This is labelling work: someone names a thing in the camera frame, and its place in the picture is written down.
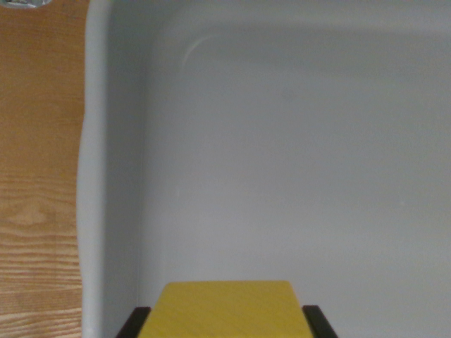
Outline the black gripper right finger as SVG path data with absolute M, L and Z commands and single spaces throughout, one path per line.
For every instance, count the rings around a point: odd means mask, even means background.
M 315 338 L 338 338 L 335 330 L 318 305 L 305 305 L 302 311 Z

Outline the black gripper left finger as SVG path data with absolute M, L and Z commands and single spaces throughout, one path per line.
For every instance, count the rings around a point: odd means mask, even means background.
M 146 306 L 134 308 L 116 338 L 137 338 L 151 311 L 152 308 Z

